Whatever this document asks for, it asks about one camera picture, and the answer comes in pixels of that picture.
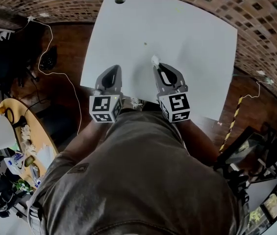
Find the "marker cube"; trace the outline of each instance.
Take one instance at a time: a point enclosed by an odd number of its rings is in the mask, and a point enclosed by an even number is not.
[[[159,97],[160,108],[170,123],[190,119],[190,106],[187,92]]]
[[[89,97],[89,114],[97,123],[114,123],[122,109],[120,95]]]

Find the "white tabletop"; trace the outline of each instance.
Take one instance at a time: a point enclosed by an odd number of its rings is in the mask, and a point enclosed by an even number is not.
[[[178,0],[104,0],[87,49],[80,84],[95,86],[112,65],[122,68],[122,92],[156,102],[151,57],[179,70],[192,111],[219,120],[232,79],[237,30]]]

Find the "shirt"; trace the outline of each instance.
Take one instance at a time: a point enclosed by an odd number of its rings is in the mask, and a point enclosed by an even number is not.
[[[161,114],[118,116],[105,141],[75,164],[57,155],[34,193],[50,235],[237,234],[225,179],[191,157]]]

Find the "yellow and black striped pole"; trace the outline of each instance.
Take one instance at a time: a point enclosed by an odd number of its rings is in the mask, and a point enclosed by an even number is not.
[[[237,114],[238,114],[238,111],[240,110],[240,105],[241,105],[242,100],[243,100],[243,97],[241,96],[240,99],[238,100],[238,103],[237,103],[237,106],[236,106],[236,111],[235,111],[235,113],[234,113],[233,121],[232,121],[232,123],[231,123],[231,125],[230,125],[230,128],[229,128],[229,130],[228,130],[228,132],[227,132],[226,138],[225,138],[225,140],[223,141],[223,144],[221,145],[221,148],[220,148],[219,152],[222,151],[222,149],[223,149],[224,146],[225,146],[225,143],[226,143],[227,139],[229,138],[229,136],[230,136],[230,134],[231,134],[232,128],[233,128],[234,123],[235,123],[236,116],[237,116]]]

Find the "round wooden table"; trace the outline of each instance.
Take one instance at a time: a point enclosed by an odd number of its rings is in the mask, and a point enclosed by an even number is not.
[[[36,152],[38,152],[43,145],[48,145],[53,148],[54,156],[57,155],[58,151],[48,133],[44,130],[44,127],[38,117],[22,103],[21,101],[14,98],[7,98],[0,103],[0,107],[11,108],[14,114],[14,123],[17,123],[21,116],[26,113],[27,124],[30,127],[30,140],[32,144],[36,147]],[[40,170],[40,176],[44,175],[47,169],[42,165],[42,163],[35,158],[34,163],[38,166]],[[20,176],[22,179],[27,181],[32,187],[34,186],[34,181],[31,178],[29,167],[25,167],[25,172]]]

